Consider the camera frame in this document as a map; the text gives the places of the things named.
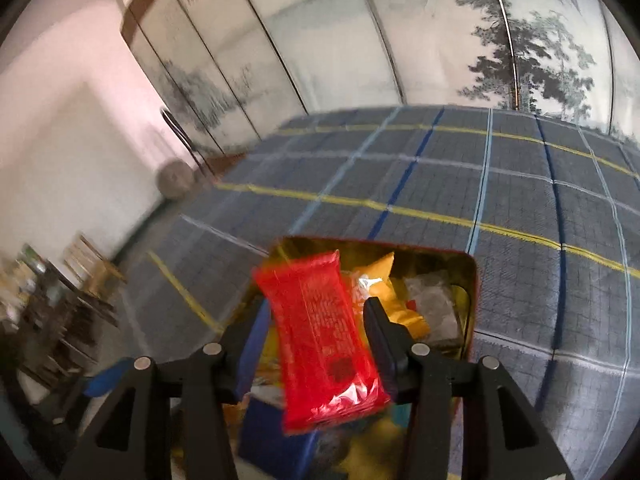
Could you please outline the round grey disc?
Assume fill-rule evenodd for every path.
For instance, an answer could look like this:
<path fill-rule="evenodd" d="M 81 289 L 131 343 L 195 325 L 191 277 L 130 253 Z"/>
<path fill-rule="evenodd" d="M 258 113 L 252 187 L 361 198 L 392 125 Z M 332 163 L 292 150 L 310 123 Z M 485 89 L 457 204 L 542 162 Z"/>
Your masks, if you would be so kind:
<path fill-rule="evenodd" d="M 165 200 L 180 200 L 194 187 L 193 169 L 181 159 L 170 160 L 155 174 L 158 192 Z"/>

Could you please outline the orange snack packet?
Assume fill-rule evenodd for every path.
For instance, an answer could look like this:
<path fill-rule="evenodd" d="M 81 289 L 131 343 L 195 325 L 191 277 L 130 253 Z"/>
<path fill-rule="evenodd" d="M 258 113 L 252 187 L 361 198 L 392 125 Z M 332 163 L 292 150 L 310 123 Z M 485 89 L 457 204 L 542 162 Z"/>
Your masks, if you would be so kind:
<path fill-rule="evenodd" d="M 418 312 L 407 308 L 406 304 L 398 298 L 390 280 L 394 257 L 395 254 L 389 252 L 375 262 L 360 266 L 349 274 L 352 310 L 354 310 L 361 335 L 366 336 L 363 324 L 364 303 L 370 298 L 378 298 L 390 322 L 404 326 L 416 340 L 428 333 L 428 325 Z"/>

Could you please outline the navy and pale blue pack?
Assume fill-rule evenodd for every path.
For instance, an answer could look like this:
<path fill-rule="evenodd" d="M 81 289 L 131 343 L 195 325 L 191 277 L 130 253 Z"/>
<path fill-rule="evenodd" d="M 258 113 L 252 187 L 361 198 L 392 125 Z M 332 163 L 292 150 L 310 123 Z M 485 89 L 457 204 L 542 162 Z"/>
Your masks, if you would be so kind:
<path fill-rule="evenodd" d="M 318 430 L 285 434 L 283 410 L 254 396 L 248 401 L 238 455 L 275 479 L 305 479 L 320 437 Z"/>

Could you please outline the gold tin red toffee box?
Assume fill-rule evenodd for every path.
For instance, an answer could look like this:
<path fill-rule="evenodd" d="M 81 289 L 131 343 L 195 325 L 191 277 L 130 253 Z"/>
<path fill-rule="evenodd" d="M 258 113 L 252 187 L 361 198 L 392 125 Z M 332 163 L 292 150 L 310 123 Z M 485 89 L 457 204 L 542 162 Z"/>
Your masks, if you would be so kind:
<path fill-rule="evenodd" d="M 358 326 L 363 324 L 365 288 L 379 290 L 378 283 L 386 281 L 392 290 L 380 300 L 392 309 L 391 321 L 412 324 L 424 318 L 430 328 L 421 339 L 424 344 L 455 359 L 468 357 L 478 289 L 477 266 L 471 256 L 372 240 L 290 236 L 274 245 L 267 258 L 290 262 L 324 252 L 341 256 L 341 272 L 354 297 Z M 370 471 L 388 477 L 396 463 L 399 431 L 409 422 L 408 406 L 390 404 L 310 431 L 286 432 L 274 328 L 262 344 L 258 382 L 240 417 L 240 459 L 275 479 L 363 479 Z"/>

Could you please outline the painted folding screen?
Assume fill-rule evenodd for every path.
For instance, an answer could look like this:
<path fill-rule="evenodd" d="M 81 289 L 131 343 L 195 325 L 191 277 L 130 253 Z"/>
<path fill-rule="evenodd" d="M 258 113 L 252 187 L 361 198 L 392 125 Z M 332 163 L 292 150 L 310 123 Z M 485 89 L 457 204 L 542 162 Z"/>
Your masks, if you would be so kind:
<path fill-rule="evenodd" d="M 604 0 L 130 0 L 122 39 L 201 148 L 346 108 L 499 107 L 639 137 L 639 48 Z"/>

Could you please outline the red snack pack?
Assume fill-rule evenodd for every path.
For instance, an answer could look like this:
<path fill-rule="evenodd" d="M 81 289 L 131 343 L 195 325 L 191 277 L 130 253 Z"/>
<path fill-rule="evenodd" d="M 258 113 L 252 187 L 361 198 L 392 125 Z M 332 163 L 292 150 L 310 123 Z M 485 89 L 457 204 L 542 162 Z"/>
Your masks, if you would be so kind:
<path fill-rule="evenodd" d="M 337 250 L 261 266 L 253 280 L 276 322 L 286 432 L 341 425 L 390 404 L 358 330 Z"/>

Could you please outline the dark cluttered shelf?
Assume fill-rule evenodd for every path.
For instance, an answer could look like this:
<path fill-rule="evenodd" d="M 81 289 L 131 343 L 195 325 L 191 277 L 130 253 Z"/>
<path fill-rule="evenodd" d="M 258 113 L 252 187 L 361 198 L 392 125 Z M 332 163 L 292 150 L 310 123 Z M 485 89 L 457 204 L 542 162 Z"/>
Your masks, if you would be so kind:
<path fill-rule="evenodd" d="M 96 323 L 116 327 L 115 308 L 78 286 L 32 246 L 1 263 L 1 329 L 17 367 L 53 389 L 96 364 Z"/>

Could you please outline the clear pack dark seaweed snack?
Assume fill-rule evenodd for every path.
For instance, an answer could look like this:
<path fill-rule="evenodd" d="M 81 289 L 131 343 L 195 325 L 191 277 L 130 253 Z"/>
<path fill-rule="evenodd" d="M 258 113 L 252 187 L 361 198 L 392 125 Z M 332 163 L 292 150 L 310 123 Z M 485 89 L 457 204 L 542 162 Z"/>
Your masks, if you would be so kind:
<path fill-rule="evenodd" d="M 446 271 L 405 278 L 408 299 L 428 325 L 428 333 L 416 338 L 432 347 L 453 347 L 462 343 L 454 293 Z"/>

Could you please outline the plaid grey tablecloth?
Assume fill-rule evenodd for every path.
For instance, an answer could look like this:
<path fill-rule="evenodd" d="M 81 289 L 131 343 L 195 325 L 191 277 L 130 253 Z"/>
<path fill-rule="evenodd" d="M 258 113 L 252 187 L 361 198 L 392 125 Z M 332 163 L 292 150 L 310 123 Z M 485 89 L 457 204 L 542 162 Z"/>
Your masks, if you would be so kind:
<path fill-rule="evenodd" d="M 637 144 L 480 108 L 292 119 L 129 259 L 130 349 L 189 354 L 288 235 L 470 254 L 474 352 L 510 370 L 576 478 L 613 466 L 639 420 Z"/>

